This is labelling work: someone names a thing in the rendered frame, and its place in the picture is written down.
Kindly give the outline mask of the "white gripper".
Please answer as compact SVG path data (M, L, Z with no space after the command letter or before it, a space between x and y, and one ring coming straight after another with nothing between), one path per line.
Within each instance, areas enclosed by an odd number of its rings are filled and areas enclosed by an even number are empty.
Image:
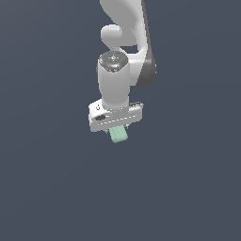
M142 108L142 102L135 102L121 109L108 109L103 107L102 100L98 100L88 106L90 131L107 131L121 125L128 127L131 123L142 119Z

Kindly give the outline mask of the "pale green block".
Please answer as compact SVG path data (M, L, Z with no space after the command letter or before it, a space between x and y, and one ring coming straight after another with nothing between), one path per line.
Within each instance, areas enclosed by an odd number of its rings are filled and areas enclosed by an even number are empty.
M110 128L109 134L114 143L122 142L128 138L123 125Z

